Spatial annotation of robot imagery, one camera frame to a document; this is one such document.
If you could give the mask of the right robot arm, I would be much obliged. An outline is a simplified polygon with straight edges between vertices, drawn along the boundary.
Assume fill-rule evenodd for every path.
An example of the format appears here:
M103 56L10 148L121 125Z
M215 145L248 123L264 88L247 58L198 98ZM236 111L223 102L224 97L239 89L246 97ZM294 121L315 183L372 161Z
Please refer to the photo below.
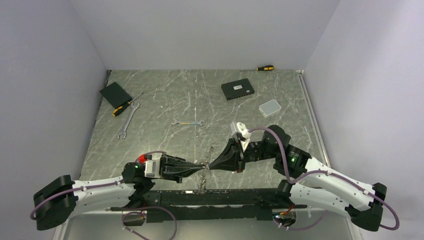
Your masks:
M230 129L233 137L210 170L241 173L247 163L274 159L273 168L285 177L275 194L280 207L307 205L338 213L367 231L382 228L385 185L363 183L326 166L291 145L291 136L278 125L261 127L260 141L251 141L252 132L242 122L232 122Z

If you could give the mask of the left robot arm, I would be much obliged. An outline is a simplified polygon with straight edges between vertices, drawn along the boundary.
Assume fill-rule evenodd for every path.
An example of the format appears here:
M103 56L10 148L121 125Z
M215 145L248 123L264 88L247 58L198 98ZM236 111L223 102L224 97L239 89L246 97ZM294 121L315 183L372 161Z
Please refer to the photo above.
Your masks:
M33 195L30 219L43 231L86 212L105 208L137 210L148 206L145 197L155 179L181 183L206 167L205 163L189 162L163 151L159 159L153 159L148 152L128 162L118 177L81 181L62 175Z

